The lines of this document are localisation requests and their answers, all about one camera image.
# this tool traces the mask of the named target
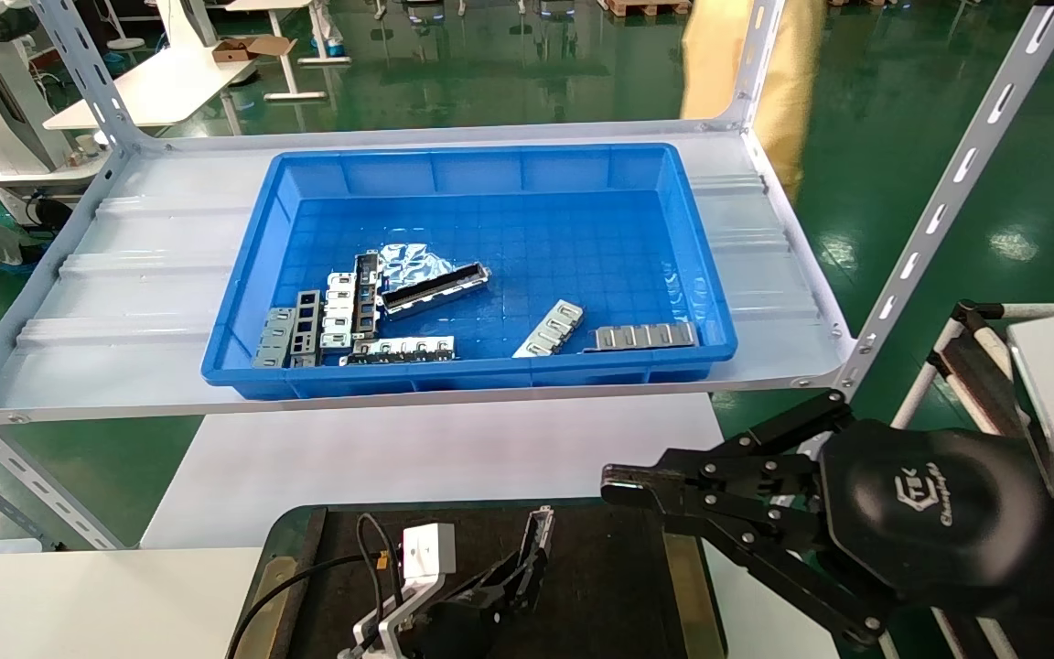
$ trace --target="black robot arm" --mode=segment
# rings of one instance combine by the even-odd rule
[[[825,431],[819,460],[785,454]],[[858,645],[909,604],[1054,618],[1054,502],[1024,440],[896,430],[824,392],[714,449],[610,464],[601,495],[705,539]]]

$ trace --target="green epoxy floor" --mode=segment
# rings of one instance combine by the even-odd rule
[[[384,26],[363,0],[333,5],[354,63],[327,75],[298,70],[300,89],[330,91],[333,99],[264,103],[260,94],[284,89],[279,64],[265,62],[262,80],[234,91],[243,133],[644,120],[675,117],[681,103],[684,18],[614,21],[590,0],[578,0],[570,22],[534,13],[520,18],[505,0],[470,3],[460,18],[451,0],[443,26],[417,32],[395,3]],[[957,17],[957,1],[915,0],[909,8],[828,14],[798,214],[850,325],[860,326],[870,312],[1029,7],[1030,0],[992,1]],[[218,30],[246,34],[264,23]],[[300,38],[297,52],[310,51],[306,16],[293,14],[285,31]],[[215,100],[173,133],[227,135],[230,127]],[[0,274],[0,314],[21,284]],[[858,393],[859,413],[891,416],[962,296],[1054,302],[1054,56]],[[715,404],[733,433],[806,395],[720,392]],[[11,430],[122,541],[134,543],[199,422]],[[915,426],[965,423],[953,395],[938,389]],[[2,468],[0,485],[77,545]]]

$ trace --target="slotted metal post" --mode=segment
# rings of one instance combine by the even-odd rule
[[[853,354],[832,383],[834,388],[844,391],[845,396],[852,399],[860,388],[865,372],[897,324],[897,317],[911,299],[921,274],[933,261],[934,252],[937,252],[950,226],[958,217],[967,196],[978,182],[978,176],[987,168],[995,147],[999,146],[1002,134],[1007,133],[1008,125],[1019,112],[1053,50],[1054,3],[1037,4],[1016,34],[1016,41],[1008,51],[998,73],[995,73],[995,80],[991,82],[987,95],[982,96],[982,102],[954,151],[954,157],[950,158],[945,172],[933,189],[933,195],[916,228],[913,228],[913,234],[905,243],[890,279],[873,305]]]

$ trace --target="white desk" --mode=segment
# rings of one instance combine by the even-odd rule
[[[226,5],[227,12],[267,12],[271,18],[271,31],[275,37],[281,37],[284,32],[279,26],[279,12],[307,7],[311,16],[311,37],[315,38],[317,58],[300,58],[301,64],[308,63],[347,63],[348,58],[330,58],[327,46],[323,42],[316,22],[317,8],[313,0],[234,0]],[[290,54],[280,55],[279,63],[284,66],[284,78],[288,80],[287,94],[264,94],[264,100],[318,100],[327,99],[326,92],[300,92],[295,84],[295,72],[292,71]]]
[[[254,66],[246,62],[216,62],[210,49],[167,49],[147,59],[116,80],[116,91],[141,127],[173,125],[188,120],[207,100],[221,92],[231,80]],[[86,100],[77,101],[62,113],[43,121],[43,129],[96,129],[97,120]]]
[[[604,464],[721,441],[706,393],[219,413],[141,546],[260,545],[280,515],[319,503],[594,498]],[[708,545],[706,563],[731,659],[838,659],[827,631],[745,568]]]
[[[0,556],[0,659],[226,654],[260,549]]]

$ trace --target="white shelf board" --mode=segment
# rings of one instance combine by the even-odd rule
[[[201,379],[213,317],[275,155],[541,142],[677,147],[735,317],[739,349],[731,362],[687,384],[285,402],[247,401]],[[0,336],[0,422],[706,392],[782,388],[799,379],[825,385],[822,376],[852,350],[831,288],[757,142],[697,121],[180,139],[135,154],[110,187],[58,279],[35,293],[43,296],[38,312],[14,325],[21,327],[14,336]]]

